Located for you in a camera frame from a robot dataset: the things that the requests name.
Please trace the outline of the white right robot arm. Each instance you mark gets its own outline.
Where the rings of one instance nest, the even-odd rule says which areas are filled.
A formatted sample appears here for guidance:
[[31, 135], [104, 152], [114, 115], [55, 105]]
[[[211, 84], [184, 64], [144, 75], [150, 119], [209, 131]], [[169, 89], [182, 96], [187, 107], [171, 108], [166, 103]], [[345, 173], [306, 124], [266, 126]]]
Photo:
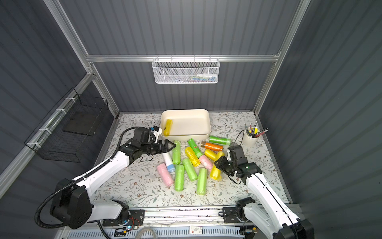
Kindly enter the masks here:
[[314, 239], [313, 225], [300, 219], [271, 188], [260, 167], [249, 162], [240, 145], [228, 148], [229, 157], [221, 156], [214, 165], [231, 178], [239, 178], [260, 201], [247, 197], [236, 202], [236, 215], [251, 221], [269, 239]]

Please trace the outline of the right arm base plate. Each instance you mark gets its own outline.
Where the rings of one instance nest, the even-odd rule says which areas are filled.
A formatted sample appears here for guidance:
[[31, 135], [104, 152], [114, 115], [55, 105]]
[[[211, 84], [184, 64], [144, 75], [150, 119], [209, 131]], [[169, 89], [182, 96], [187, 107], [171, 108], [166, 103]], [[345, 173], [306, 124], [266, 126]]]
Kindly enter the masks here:
[[223, 221], [228, 223], [239, 223], [246, 222], [247, 218], [244, 215], [244, 210], [242, 207], [223, 207], [222, 211], [219, 212], [219, 215], [223, 217]]

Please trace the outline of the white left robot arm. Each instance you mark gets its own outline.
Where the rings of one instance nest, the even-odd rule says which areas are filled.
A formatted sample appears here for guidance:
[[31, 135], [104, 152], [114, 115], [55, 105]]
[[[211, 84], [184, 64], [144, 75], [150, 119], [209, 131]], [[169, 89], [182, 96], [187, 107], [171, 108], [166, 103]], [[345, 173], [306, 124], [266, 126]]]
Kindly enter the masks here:
[[[125, 132], [134, 131], [133, 138], [122, 143]], [[143, 155], [154, 156], [169, 153], [176, 144], [160, 140], [162, 130], [157, 127], [134, 126], [126, 129], [120, 136], [113, 154], [88, 172], [72, 180], [63, 179], [55, 192], [38, 206], [35, 223], [45, 229], [70, 227], [78, 229], [84, 224], [103, 220], [116, 220], [121, 226], [131, 222], [129, 207], [118, 200], [95, 203], [91, 197], [111, 177], [127, 168]]]

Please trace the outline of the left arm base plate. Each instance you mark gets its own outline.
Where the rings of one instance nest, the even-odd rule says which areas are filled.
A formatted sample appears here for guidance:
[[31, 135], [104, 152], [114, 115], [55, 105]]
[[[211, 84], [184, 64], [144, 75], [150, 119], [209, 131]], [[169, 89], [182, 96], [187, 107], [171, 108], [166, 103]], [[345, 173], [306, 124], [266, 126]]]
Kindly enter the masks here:
[[102, 222], [104, 227], [138, 227], [142, 226], [145, 218], [145, 210], [125, 210], [116, 219], [105, 219]]

